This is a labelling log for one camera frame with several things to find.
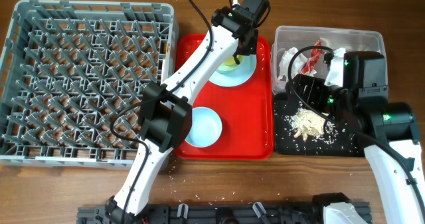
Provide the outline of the white napkin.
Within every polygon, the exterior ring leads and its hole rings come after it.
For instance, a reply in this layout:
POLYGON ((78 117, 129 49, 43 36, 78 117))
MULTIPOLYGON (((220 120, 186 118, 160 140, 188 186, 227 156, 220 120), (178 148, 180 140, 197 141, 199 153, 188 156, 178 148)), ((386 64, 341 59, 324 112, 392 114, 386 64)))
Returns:
MULTIPOLYGON (((288 77, 288 67, 289 63, 292 59, 292 57, 298 52, 298 49, 296 47, 292 47, 284 52, 282 59, 279 63, 279 80, 286 80, 288 77)), ((294 78, 297 74, 301 72, 301 69, 303 68, 304 64, 307 62, 307 57, 305 57, 303 54, 300 54, 296 57, 295 61, 293 62, 292 66, 292 77, 294 78)))

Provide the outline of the yellow plastic cup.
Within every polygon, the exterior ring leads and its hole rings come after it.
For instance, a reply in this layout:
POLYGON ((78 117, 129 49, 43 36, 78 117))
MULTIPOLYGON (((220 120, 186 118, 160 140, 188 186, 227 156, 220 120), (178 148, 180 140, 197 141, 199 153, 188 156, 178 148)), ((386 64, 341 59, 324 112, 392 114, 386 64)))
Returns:
POLYGON ((239 65, 244 59, 243 55, 236 55, 236 56, 232 56, 230 58, 228 58, 227 60, 225 60, 223 62, 223 65, 225 66, 235 66, 235 65, 239 65))

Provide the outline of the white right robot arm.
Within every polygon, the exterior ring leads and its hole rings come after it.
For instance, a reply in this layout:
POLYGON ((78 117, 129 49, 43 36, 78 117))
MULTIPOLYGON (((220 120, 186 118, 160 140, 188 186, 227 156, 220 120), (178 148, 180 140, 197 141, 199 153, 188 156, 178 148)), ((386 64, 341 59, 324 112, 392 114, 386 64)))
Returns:
POLYGON ((411 107, 388 101, 386 59, 377 51, 349 51, 341 58, 325 46, 309 46, 292 54, 286 92, 325 123, 354 136, 378 185, 388 223, 424 222, 424 171, 420 131, 411 107), (305 51, 324 56, 336 66, 341 84, 292 72, 305 51))

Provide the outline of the red snack wrapper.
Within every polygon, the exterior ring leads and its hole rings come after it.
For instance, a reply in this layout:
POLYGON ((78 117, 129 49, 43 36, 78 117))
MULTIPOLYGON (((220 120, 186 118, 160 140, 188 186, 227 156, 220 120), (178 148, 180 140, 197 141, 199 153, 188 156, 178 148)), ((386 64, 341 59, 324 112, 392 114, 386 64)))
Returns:
POLYGON ((313 49, 310 52, 310 57, 301 67, 300 73, 313 76, 315 74, 314 66, 317 64, 322 54, 323 51, 321 49, 313 49))

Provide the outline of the green plastic bowl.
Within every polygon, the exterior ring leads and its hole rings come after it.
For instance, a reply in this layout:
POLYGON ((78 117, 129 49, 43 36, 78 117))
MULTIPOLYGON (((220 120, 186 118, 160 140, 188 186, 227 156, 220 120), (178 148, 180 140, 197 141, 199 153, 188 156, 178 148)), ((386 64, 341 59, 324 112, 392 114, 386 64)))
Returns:
POLYGON ((226 74, 226 73, 230 73, 230 72, 234 72, 236 70, 240 70, 242 67, 244 67, 244 65, 249 61, 250 57, 249 56, 244 56, 243 61, 239 64, 239 65, 235 65, 235 66, 225 66, 223 65, 223 63, 217 68, 217 72, 221 73, 221 74, 226 74))

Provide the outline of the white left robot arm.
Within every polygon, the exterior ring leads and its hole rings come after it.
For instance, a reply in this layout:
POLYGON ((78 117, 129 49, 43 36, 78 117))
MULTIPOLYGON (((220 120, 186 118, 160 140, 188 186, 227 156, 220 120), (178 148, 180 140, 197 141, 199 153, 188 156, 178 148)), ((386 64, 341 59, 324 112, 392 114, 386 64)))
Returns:
POLYGON ((217 9, 205 21, 207 34, 184 65, 161 84, 149 82, 140 102, 112 118, 110 132, 124 140, 115 131, 115 123, 130 110, 139 110, 139 137, 133 138, 138 144, 136 157, 124 185, 105 205, 105 216, 112 223, 136 221, 163 162, 189 134, 199 92, 225 60, 256 54, 258 27, 270 10, 269 0, 243 0, 217 9))

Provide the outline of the light blue food bowl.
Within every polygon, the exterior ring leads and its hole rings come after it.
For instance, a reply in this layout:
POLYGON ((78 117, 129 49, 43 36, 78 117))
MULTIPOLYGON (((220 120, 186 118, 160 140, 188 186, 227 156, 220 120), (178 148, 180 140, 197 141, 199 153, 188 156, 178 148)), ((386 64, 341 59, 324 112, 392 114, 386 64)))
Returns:
POLYGON ((186 143, 196 148, 213 145, 222 133, 222 121, 219 115, 207 107, 192 110, 192 126, 185 138, 186 143))

